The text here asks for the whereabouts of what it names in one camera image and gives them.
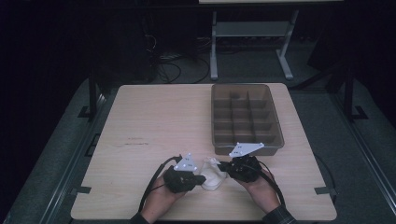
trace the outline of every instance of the wire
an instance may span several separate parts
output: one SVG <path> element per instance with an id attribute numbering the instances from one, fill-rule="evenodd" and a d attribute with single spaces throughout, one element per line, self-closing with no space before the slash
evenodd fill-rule
<path id="1" fill-rule="evenodd" d="M 173 54 L 173 55 L 168 55 L 168 56 L 160 56 L 160 59 L 163 60 L 162 63 L 167 63 L 167 62 L 172 62 L 174 60 L 182 58 L 183 55 L 181 54 Z"/>
<path id="2" fill-rule="evenodd" d="M 209 73 L 210 73 L 210 65 L 209 65 L 209 63 L 207 63 L 207 62 L 206 62 L 204 59 L 202 59 L 202 58 L 197 58 L 197 59 L 200 60 L 200 61 L 202 61 L 202 62 L 204 62 L 204 63 L 206 64 L 207 70 L 206 70 L 206 74 L 205 74 L 203 77 L 201 77 L 200 79 L 198 79 L 198 80 L 192 82 L 192 84 L 197 84 L 197 83 L 201 82 L 201 81 L 204 80 L 207 76 L 209 76 Z"/>
<path id="3" fill-rule="evenodd" d="M 268 166 L 265 165 L 264 162 L 262 162 L 262 161 L 259 161 L 259 163 L 261 163 L 265 167 L 265 169 L 267 169 L 268 173 L 270 173 L 270 176 L 273 178 L 274 182 L 276 183 L 275 178 L 274 178 L 273 174 L 270 171 L 270 168 L 268 168 Z"/>
<path id="4" fill-rule="evenodd" d="M 155 47 L 157 46 L 157 38 L 155 38 L 154 35 L 146 35 L 146 37 L 150 37 L 154 40 L 153 46 L 151 47 L 151 49 L 155 49 Z"/>
<path id="5" fill-rule="evenodd" d="M 148 186 L 146 187 L 145 192 L 143 193 L 142 199 L 140 200 L 140 204 L 139 204 L 139 212 L 142 211 L 143 206 L 145 205 L 145 201 L 147 199 L 147 197 L 149 196 L 149 194 L 152 192 L 152 186 L 154 184 L 154 181 L 158 178 L 158 176 L 160 175 L 160 172 L 163 170 L 163 168 L 165 167 L 165 165 L 172 160 L 175 160 L 176 162 L 180 162 L 182 159 L 181 156 L 178 157 L 172 157 L 169 158 L 168 160 L 166 160 L 163 164 L 160 165 L 160 167 L 158 167 L 157 171 L 155 172 L 155 174 L 153 175 L 153 177 L 151 178 L 151 180 L 148 183 Z"/>
<path id="6" fill-rule="evenodd" d="M 336 186 L 335 186 L 334 176 L 332 175 L 332 172 L 330 171 L 329 166 L 326 164 L 326 162 L 324 162 L 324 160 L 320 156 L 318 156 L 315 153 L 314 153 L 314 156 L 315 156 L 315 158 L 318 159 L 318 161 L 320 161 L 323 164 L 324 168 L 326 169 L 326 171 L 329 174 L 330 179 L 332 181 L 332 188 L 335 189 Z M 332 204 L 335 204 L 336 200 L 337 200 L 337 195 L 333 195 L 332 196 Z"/>
<path id="7" fill-rule="evenodd" d="M 165 69 L 163 68 L 164 65 L 172 65 L 175 68 L 177 68 L 177 70 L 178 70 L 177 76 L 175 78 L 173 78 L 172 80 L 169 79 L 168 74 L 166 73 Z M 171 84 L 176 79 L 178 79 L 180 77 L 180 75 L 181 75 L 181 68 L 179 66 L 177 66 L 176 64 L 174 64 L 174 63 L 160 63 L 159 66 L 160 67 L 157 70 L 157 73 L 158 73 L 158 75 L 160 77 L 160 80 L 163 81 L 165 84 Z"/>
<path id="8" fill-rule="evenodd" d="M 268 184 L 269 184 L 269 185 L 275 190 L 275 192 L 277 193 L 277 197 L 279 198 L 280 203 L 286 206 L 286 204 L 285 204 L 285 199 L 283 198 L 282 191 L 280 190 L 279 186 L 277 185 L 277 183 L 275 182 L 274 179 L 271 179 L 268 175 L 266 175 L 266 174 L 263 173 L 262 171 L 259 171 L 259 170 L 255 169 L 254 167 L 251 167 L 251 166 L 245 165 L 245 164 L 242 164 L 242 166 L 245 166 L 245 167 L 247 167 L 247 168 L 250 169 L 250 170 L 256 171 L 262 178 L 264 178 L 264 179 L 268 182 Z"/>
<path id="9" fill-rule="evenodd" d="M 150 192 L 152 192 L 152 191 L 154 191 L 155 189 L 158 189 L 158 188 L 160 188 L 160 187 L 163 187 L 163 186 L 165 186 L 166 185 L 166 183 L 164 183 L 164 184 L 162 184 L 162 185 L 160 185 L 160 186 L 158 186 L 158 187 L 155 187 L 154 189 L 152 189 Z"/>
<path id="10" fill-rule="evenodd" d="M 211 40 L 211 38 L 209 38 L 209 37 L 202 38 L 202 39 L 198 39 L 198 41 L 200 41 L 200 40 L 201 40 L 201 41 L 205 41 L 205 43 L 202 44 L 202 45 L 197 46 L 198 51 L 201 51 L 201 50 L 203 50 L 203 49 L 208 48 L 208 47 L 210 46 L 210 44 L 212 43 L 212 40 Z"/>

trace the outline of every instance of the wrist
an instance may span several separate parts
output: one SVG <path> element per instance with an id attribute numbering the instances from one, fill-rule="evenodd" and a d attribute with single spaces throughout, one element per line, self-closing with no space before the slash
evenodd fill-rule
<path id="1" fill-rule="evenodd" d="M 274 202 L 274 203 L 268 203 L 268 204 L 266 204 L 266 205 L 264 205 L 264 206 L 262 207 L 262 211 L 263 211 L 265 214 L 268 214 L 268 213 L 274 211 L 275 209 L 277 209 L 279 206 L 280 206 L 280 203 L 276 203 L 276 202 Z"/>
<path id="2" fill-rule="evenodd" d="M 150 212 L 147 209 L 143 209 L 140 212 L 140 215 L 149 223 L 152 224 L 154 223 L 159 217 L 154 213 L 154 212 Z"/>

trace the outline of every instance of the white stand leg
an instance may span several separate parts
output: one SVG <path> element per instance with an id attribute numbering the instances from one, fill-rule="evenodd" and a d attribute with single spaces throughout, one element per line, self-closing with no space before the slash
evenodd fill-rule
<path id="1" fill-rule="evenodd" d="M 293 79 L 293 74 L 290 71 L 289 64 L 288 64 L 288 61 L 286 61 L 285 55 L 286 55 L 286 50 L 288 49 L 288 46 L 289 46 L 291 35 L 293 34 L 293 29 L 295 26 L 295 22 L 297 20 L 297 16 L 298 16 L 298 10 L 295 10 L 291 17 L 288 31 L 286 32 L 286 35 L 285 35 L 285 42 L 281 49 L 276 50 L 276 56 L 279 59 L 280 65 L 282 66 L 282 70 L 283 70 L 283 73 L 285 74 L 286 80 Z"/>
<path id="2" fill-rule="evenodd" d="M 216 58 L 216 11 L 213 12 L 212 50 L 210 51 L 210 78 L 218 80 L 218 60 Z"/>

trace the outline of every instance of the wooden table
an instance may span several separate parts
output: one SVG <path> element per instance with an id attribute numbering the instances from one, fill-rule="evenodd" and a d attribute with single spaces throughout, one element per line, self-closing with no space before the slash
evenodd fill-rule
<path id="1" fill-rule="evenodd" d="M 268 84 L 285 146 L 258 157 L 271 169 L 289 211 L 298 220 L 333 220 L 336 212 L 289 92 Z M 200 168 L 214 153 L 211 84 L 122 86 L 71 211 L 75 219 L 128 219 L 138 209 L 151 177 L 168 158 L 191 153 Z M 195 187 L 163 220 L 260 220 L 264 213 L 248 193 L 227 178 L 215 191 Z"/>

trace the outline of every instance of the brown compartment tray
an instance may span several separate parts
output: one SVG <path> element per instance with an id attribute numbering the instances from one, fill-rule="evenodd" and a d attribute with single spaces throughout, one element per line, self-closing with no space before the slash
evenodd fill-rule
<path id="1" fill-rule="evenodd" d="M 212 142 L 218 155 L 228 155 L 238 142 L 264 143 L 251 155 L 275 155 L 284 140 L 270 88 L 265 84 L 213 85 Z"/>

